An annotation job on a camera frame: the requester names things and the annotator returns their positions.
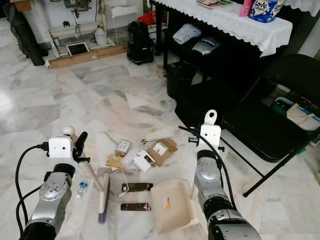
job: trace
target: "scrub brush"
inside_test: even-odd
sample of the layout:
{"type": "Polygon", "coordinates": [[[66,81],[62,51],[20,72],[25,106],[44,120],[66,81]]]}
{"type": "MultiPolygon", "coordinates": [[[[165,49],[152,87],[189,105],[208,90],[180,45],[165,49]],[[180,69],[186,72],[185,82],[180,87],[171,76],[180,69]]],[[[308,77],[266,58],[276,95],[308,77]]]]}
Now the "scrub brush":
{"type": "Polygon", "coordinates": [[[93,181],[96,187],[99,189],[99,214],[98,214],[98,223],[104,224],[107,219],[107,210],[108,210],[108,200],[109,200],[109,192],[110,192],[110,175],[109,173],[105,173],[103,176],[102,185],[98,180],[97,175],[95,174],[94,170],[92,169],[90,163],[84,164],[87,171],[93,178],[93,181]]]}

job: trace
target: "white dustpan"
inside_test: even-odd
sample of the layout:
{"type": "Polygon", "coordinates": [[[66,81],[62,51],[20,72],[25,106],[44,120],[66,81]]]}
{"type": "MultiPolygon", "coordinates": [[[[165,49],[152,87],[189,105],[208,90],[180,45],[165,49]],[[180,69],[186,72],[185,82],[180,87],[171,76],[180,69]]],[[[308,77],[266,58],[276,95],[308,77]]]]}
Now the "white dustpan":
{"type": "Polygon", "coordinates": [[[196,203],[186,180],[173,179],[151,188],[158,234],[199,223],[196,203]]]}

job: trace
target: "black folding chair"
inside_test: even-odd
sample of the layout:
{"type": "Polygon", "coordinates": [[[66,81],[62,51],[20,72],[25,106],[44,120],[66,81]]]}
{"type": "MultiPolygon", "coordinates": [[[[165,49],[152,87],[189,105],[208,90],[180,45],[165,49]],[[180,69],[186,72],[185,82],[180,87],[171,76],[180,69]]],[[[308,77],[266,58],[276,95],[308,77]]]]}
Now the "black folding chair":
{"type": "Polygon", "coordinates": [[[311,135],[285,116],[260,101],[245,101],[260,81],[281,84],[320,107],[320,61],[301,54],[281,56],[274,60],[241,99],[240,104],[222,116],[221,125],[257,154],[261,159],[278,163],[263,175],[230,144],[222,139],[261,177],[243,194],[247,197],[277,170],[289,162],[320,133],[318,127],[311,135]]]}

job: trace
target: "brush bristles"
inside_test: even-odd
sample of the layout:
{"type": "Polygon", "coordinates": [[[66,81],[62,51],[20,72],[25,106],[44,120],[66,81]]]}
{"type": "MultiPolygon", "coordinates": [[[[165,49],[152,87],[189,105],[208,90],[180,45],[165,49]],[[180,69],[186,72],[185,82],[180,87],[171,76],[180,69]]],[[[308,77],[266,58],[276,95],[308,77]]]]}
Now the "brush bristles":
{"type": "Polygon", "coordinates": [[[108,181],[108,188],[106,190],[106,196],[105,196],[105,204],[104,204],[104,212],[98,214],[98,223],[99,224],[105,224],[107,220],[107,211],[108,211],[108,201],[110,196],[110,178],[108,181]]]}

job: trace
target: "pink bottle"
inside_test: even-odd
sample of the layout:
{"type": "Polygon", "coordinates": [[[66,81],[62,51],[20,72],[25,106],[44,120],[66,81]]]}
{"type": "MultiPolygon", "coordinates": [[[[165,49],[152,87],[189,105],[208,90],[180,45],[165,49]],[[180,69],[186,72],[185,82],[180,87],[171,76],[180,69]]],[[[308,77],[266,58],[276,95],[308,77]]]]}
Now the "pink bottle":
{"type": "Polygon", "coordinates": [[[244,0],[240,17],[248,17],[254,0],[244,0]]]}

